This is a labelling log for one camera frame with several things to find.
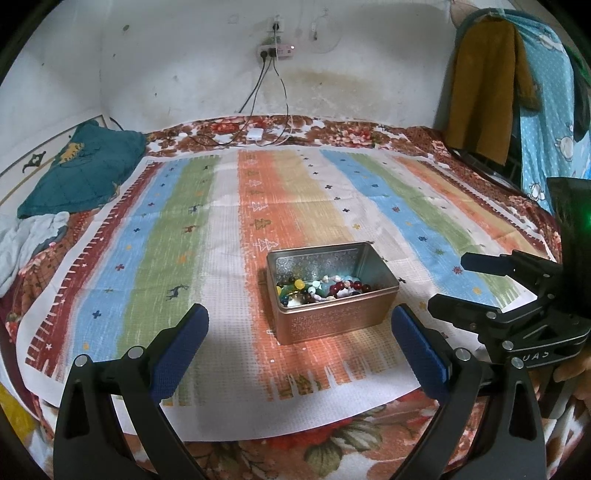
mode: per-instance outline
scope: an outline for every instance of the blue gripper pad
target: blue gripper pad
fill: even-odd
[[[464,270],[488,273],[504,277],[513,273],[513,262],[509,256],[493,257],[492,255],[473,254],[467,252],[462,255],[460,264]]]
[[[415,377],[429,398],[443,404],[449,396],[448,381],[451,367],[449,360],[442,360],[431,346],[426,337],[429,332],[439,335],[447,345],[441,334],[426,329],[406,304],[399,305],[392,311],[392,333]]]
[[[164,347],[156,353],[156,362],[151,365],[150,396],[156,403],[173,396],[208,330],[209,314],[196,303],[177,326],[162,330],[152,341],[148,351],[153,345],[156,350]]]

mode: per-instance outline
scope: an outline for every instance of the black cable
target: black cable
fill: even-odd
[[[265,63],[266,63],[266,62],[267,62],[267,58],[266,58],[266,57],[263,57],[263,59],[262,59],[262,68],[261,68],[261,72],[260,72],[260,74],[259,74],[259,79],[256,81],[255,87],[252,89],[252,92],[251,92],[251,94],[248,96],[248,98],[246,99],[246,102],[244,102],[244,105],[242,105],[242,106],[240,107],[240,110],[238,110],[238,113],[242,113],[242,111],[244,110],[244,107],[246,107],[246,104],[247,104],[247,103],[248,103],[248,101],[251,99],[251,96],[252,96],[252,95],[255,93],[255,91],[256,91],[256,89],[257,89],[257,87],[258,87],[258,85],[259,85],[259,82],[262,80],[262,74],[263,74],[263,72],[264,72],[264,70],[265,70]]]
[[[285,113],[285,125],[283,126],[283,131],[279,134],[279,137],[277,137],[275,140],[273,140],[273,142],[265,145],[273,145],[275,143],[277,143],[277,141],[281,138],[281,136],[285,133],[285,130],[287,130],[287,122],[289,121],[290,118],[290,104],[287,102],[287,90],[285,89],[285,83],[283,83],[283,79],[281,78],[281,75],[279,75],[279,72],[277,71],[277,68],[275,67],[275,57],[272,57],[273,60],[273,69],[275,70],[275,73],[277,74],[277,76],[279,77],[281,84],[283,85],[283,94],[285,95],[285,108],[287,110],[287,112]]]
[[[119,122],[117,120],[115,120],[112,116],[109,117],[109,120],[114,122],[121,130],[123,130],[123,127],[121,125],[119,125]]]
[[[226,146],[226,145],[230,145],[231,143],[234,143],[234,141],[238,138],[238,135],[240,135],[244,131],[244,129],[246,128],[246,126],[251,121],[252,114],[255,111],[256,96],[258,95],[258,92],[259,92],[259,90],[261,88],[261,85],[263,83],[263,80],[265,79],[265,76],[267,75],[267,72],[269,71],[269,68],[271,68],[271,62],[269,62],[269,65],[267,65],[267,69],[265,70],[265,73],[263,73],[262,78],[261,78],[261,82],[259,83],[259,85],[258,85],[258,87],[256,89],[255,97],[252,100],[252,108],[251,108],[250,115],[248,115],[248,118],[244,122],[244,125],[242,126],[242,128],[238,132],[236,132],[236,134],[232,137],[232,139],[230,141],[225,142],[225,143],[220,143],[220,142],[216,141],[214,138],[210,137],[209,135],[205,135],[205,134],[189,135],[189,138],[191,140],[193,140],[195,143],[201,145],[202,147],[213,147],[215,145],[220,146],[220,147],[223,147],[223,146]],[[213,145],[212,144],[207,145],[207,144],[201,143],[200,141],[198,141],[197,139],[195,139],[195,137],[205,137],[208,140],[212,141],[214,144]]]

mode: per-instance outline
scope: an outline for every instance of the white cloth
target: white cloth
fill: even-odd
[[[0,215],[0,297],[6,294],[39,244],[57,236],[69,218],[68,212],[35,215],[24,220]]]

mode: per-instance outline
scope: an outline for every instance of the brown jacket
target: brown jacket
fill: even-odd
[[[520,105],[539,110],[523,40],[507,20],[486,17],[471,27],[457,51],[448,147],[479,153],[504,165],[513,124],[514,91]]]

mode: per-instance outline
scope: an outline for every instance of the wall socket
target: wall socket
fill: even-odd
[[[275,15],[274,17],[270,17],[267,22],[268,32],[273,32],[273,25],[275,22],[279,24],[279,28],[276,30],[277,33],[285,31],[285,19],[281,15]]]

